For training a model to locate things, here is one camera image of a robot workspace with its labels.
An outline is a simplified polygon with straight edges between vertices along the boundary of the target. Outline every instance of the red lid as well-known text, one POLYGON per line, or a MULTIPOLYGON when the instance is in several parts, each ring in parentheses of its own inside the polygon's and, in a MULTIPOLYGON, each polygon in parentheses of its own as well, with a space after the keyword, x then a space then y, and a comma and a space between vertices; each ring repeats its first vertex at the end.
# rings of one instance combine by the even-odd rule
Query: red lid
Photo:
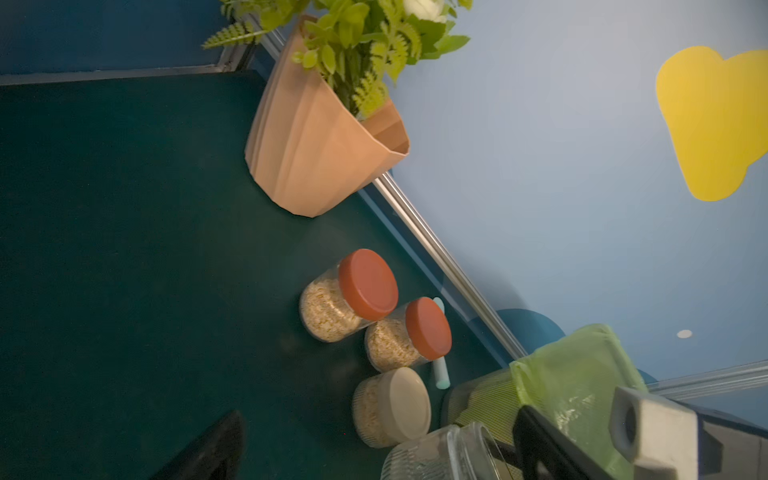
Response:
POLYGON ((451 351, 451 327, 434 300, 423 296, 409 303, 406 327, 413 346, 430 362, 451 351))
POLYGON ((373 250, 356 250, 341 261, 339 285, 352 310, 371 322, 381 320, 397 306, 395 275, 373 250))

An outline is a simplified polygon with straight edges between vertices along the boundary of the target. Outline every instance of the grain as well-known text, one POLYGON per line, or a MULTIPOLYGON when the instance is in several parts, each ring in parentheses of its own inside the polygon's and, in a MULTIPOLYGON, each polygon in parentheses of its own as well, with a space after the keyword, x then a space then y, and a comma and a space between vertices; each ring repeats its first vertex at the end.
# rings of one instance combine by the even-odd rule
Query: grain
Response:
POLYGON ((368 324, 347 305, 335 279, 315 280, 307 285, 299 311, 306 329, 323 342, 337 342, 368 324))
POLYGON ((357 435, 366 445, 383 449, 397 444, 385 432, 379 420, 379 382, 382 376, 363 380, 355 389, 352 400, 352 419, 357 435))
POLYGON ((422 358, 408 336, 405 319, 387 317, 366 332, 366 351, 373 368, 380 372, 411 366, 422 358))

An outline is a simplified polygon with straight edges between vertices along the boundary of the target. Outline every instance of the plastic jar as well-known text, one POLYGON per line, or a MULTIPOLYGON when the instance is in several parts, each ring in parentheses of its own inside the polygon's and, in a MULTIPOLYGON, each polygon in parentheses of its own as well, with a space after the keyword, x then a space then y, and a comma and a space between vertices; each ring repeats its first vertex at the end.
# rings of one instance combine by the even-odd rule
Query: plastic jar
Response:
POLYGON ((449 425, 397 445, 384 461, 381 480, 499 480, 511 476, 506 470, 491 434, 473 422, 464 428, 449 425))
POLYGON ((352 418, 357 435, 374 449, 417 439, 432 421, 427 388, 408 368, 373 376, 355 389, 352 418))
POLYGON ((399 307, 366 331, 366 352, 380 372, 437 360, 451 350, 451 327, 434 300, 399 307))
POLYGON ((389 265, 376 252, 360 249, 306 286, 299 312, 312 336, 337 342, 389 315, 397 299, 389 265))

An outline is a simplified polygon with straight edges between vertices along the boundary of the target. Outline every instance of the plastic bag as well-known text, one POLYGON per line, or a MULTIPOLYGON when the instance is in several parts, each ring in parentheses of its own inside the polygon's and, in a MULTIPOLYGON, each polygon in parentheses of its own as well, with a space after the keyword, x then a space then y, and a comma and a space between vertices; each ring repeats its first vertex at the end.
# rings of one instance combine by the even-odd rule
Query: plastic bag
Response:
POLYGON ((609 326, 580 328, 481 380, 458 424, 483 422, 494 438, 511 443, 518 410, 533 405, 608 474, 632 478, 608 422, 617 386, 647 388, 609 326))

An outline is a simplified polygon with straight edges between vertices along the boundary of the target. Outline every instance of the artificial plant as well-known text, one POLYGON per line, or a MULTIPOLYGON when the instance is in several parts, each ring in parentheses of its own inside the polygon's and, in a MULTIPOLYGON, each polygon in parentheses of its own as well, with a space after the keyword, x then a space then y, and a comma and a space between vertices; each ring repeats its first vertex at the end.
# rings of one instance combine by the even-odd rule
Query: artificial plant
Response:
MULTIPOLYGON (((304 11, 310 0, 220 0, 233 23, 212 35, 204 48, 258 42, 304 11)), ((325 11, 303 25, 306 52, 292 53, 307 70, 317 70, 344 106, 358 118, 370 117, 389 98, 406 65, 458 50, 469 37, 451 35, 456 9, 472 0, 313 0, 325 11)))

